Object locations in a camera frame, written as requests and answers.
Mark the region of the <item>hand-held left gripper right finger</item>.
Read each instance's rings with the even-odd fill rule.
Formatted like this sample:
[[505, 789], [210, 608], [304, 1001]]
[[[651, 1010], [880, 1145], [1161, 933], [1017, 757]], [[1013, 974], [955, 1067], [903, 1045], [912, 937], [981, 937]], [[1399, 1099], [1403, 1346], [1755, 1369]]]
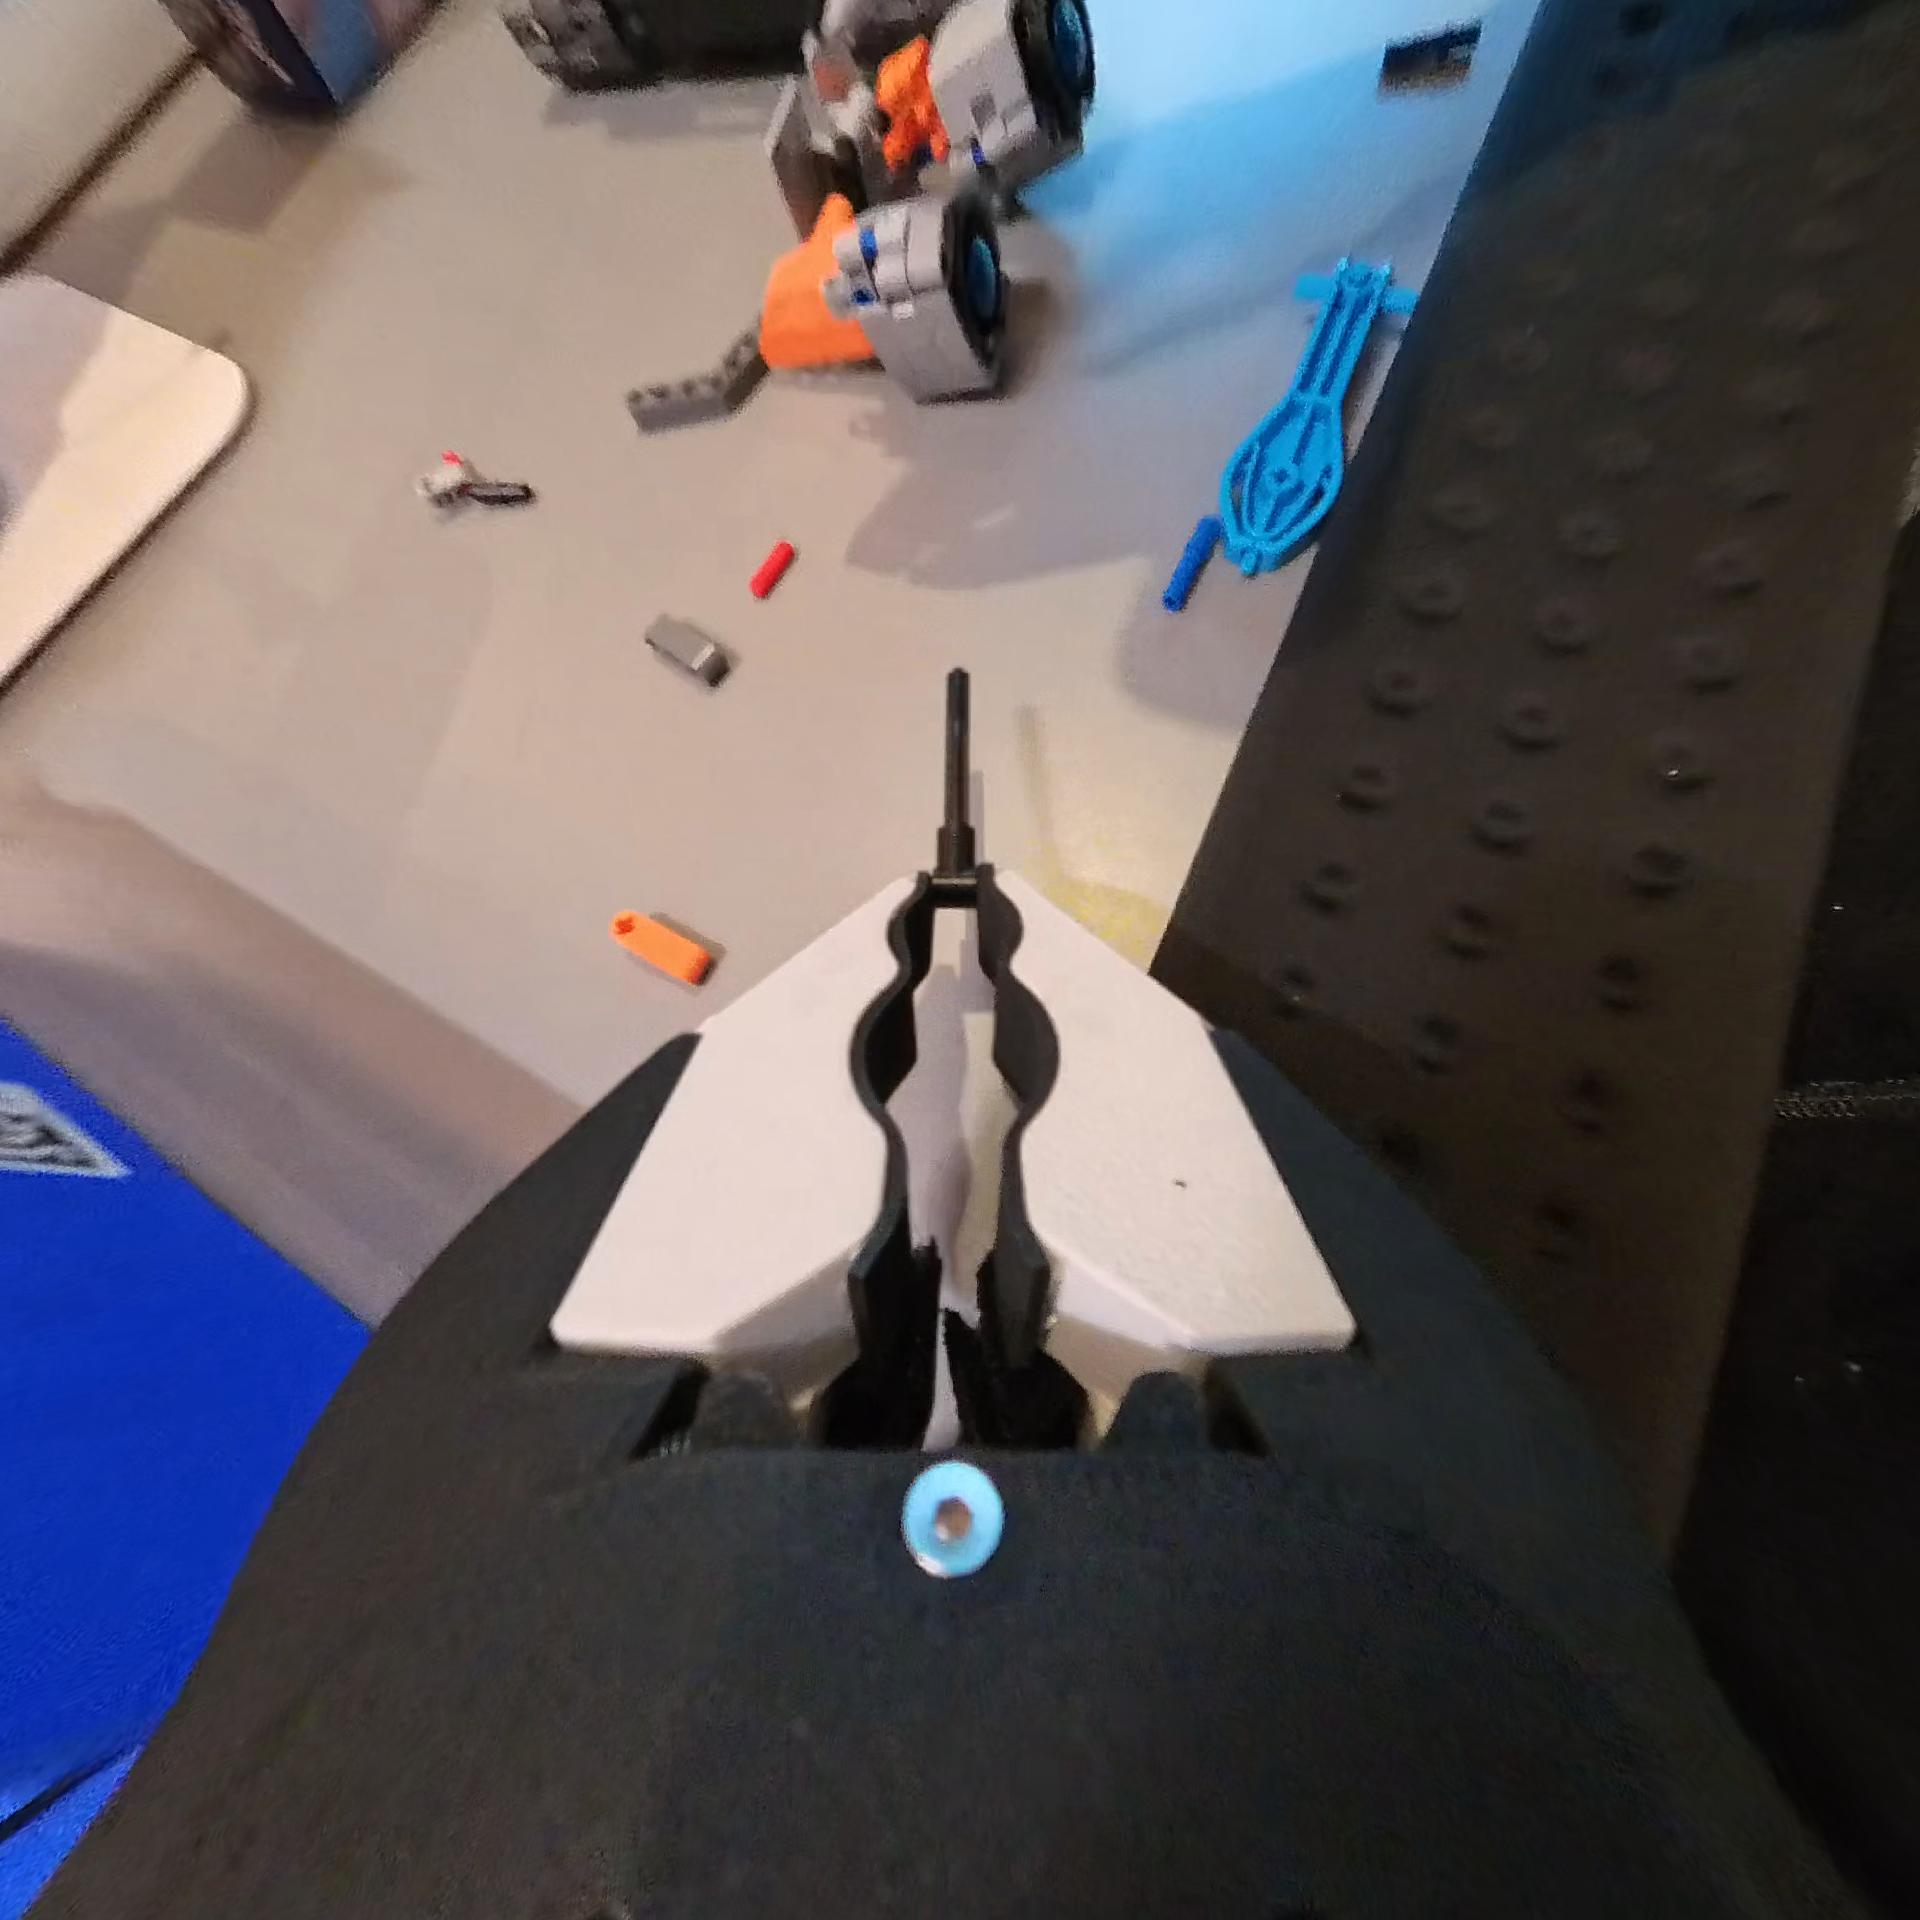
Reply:
[[967, 1333], [967, 1431], [1077, 1442], [1143, 1376], [1358, 1335], [1209, 1024], [1029, 880], [976, 885], [1013, 1099]]

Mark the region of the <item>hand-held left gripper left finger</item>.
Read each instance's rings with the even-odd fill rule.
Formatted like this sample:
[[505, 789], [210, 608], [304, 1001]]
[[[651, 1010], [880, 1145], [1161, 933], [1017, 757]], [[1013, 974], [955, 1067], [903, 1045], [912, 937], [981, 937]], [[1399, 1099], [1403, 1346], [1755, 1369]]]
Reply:
[[562, 1351], [761, 1376], [827, 1442], [923, 1438], [942, 1278], [889, 1102], [935, 905], [894, 880], [702, 1022], [551, 1314]]

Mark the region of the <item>blue storage bin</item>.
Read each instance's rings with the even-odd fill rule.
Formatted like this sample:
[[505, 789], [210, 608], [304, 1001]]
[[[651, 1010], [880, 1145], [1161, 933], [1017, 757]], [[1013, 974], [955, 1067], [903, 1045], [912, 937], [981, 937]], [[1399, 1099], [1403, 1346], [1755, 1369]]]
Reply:
[[2, 1915], [126, 1781], [368, 1328], [2, 1038]]

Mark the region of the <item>grey wheel module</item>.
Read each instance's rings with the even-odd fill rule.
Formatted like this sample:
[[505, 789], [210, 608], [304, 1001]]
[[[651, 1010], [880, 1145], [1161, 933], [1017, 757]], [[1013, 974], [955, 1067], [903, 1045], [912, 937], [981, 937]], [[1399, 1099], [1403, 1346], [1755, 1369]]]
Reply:
[[[1010, 327], [999, 222], [1083, 151], [1097, 96], [1095, 85], [1081, 112], [1058, 98], [1042, 9], [823, 5], [763, 137], [798, 240], [768, 270], [757, 320], [709, 370], [629, 395], [640, 432], [729, 416], [770, 373], [878, 366], [914, 402], [999, 391]], [[953, 213], [969, 201], [992, 210], [1006, 281], [1006, 331], [987, 363], [949, 288]]]

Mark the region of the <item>small orange toy piece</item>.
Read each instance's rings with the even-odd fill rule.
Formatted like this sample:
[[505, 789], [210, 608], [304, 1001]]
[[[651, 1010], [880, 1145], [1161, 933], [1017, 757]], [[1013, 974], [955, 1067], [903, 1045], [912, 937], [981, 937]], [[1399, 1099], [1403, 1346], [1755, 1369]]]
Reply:
[[715, 965], [713, 951], [699, 939], [635, 910], [615, 912], [608, 935], [631, 960], [683, 987], [702, 987]]

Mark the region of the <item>black perforated mat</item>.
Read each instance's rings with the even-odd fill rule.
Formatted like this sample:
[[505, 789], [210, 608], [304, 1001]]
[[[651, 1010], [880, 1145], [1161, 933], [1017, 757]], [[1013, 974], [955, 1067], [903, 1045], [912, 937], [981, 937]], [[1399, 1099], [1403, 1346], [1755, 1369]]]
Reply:
[[1915, 446], [1915, 5], [1541, 5], [1159, 976], [1691, 1495]]

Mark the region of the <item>small black white red connector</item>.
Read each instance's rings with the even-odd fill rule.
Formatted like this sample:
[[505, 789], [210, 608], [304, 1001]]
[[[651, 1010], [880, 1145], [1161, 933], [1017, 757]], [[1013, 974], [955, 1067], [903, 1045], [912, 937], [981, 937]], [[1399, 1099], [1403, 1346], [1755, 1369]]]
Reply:
[[519, 510], [537, 503], [537, 489], [533, 485], [487, 475], [450, 448], [441, 453], [437, 464], [418, 473], [416, 491], [439, 512], [464, 507]]

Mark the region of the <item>grey orange tracked toy robot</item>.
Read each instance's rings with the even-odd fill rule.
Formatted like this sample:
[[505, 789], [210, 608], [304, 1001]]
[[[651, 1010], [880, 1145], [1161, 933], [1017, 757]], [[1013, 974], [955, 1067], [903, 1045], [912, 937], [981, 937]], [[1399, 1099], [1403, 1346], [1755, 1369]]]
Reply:
[[501, 2], [528, 62], [567, 91], [779, 75], [821, 2]]

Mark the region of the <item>dark blue toy kit box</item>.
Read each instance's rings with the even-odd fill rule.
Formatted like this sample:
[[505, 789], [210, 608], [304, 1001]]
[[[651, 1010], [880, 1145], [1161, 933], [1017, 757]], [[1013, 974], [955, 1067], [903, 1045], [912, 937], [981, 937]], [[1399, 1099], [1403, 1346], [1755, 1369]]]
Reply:
[[437, 2], [160, 2], [199, 64], [263, 112], [354, 107], [441, 11]]

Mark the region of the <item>light blue toy frame piece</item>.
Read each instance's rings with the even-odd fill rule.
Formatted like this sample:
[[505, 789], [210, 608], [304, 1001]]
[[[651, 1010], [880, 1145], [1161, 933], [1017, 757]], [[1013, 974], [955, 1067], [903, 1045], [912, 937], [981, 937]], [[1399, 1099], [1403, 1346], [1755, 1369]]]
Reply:
[[1296, 297], [1312, 306], [1301, 359], [1282, 398], [1259, 418], [1221, 473], [1216, 517], [1223, 555], [1243, 578], [1280, 569], [1330, 514], [1349, 464], [1349, 395], [1381, 320], [1419, 302], [1392, 265], [1344, 256], [1305, 274]]

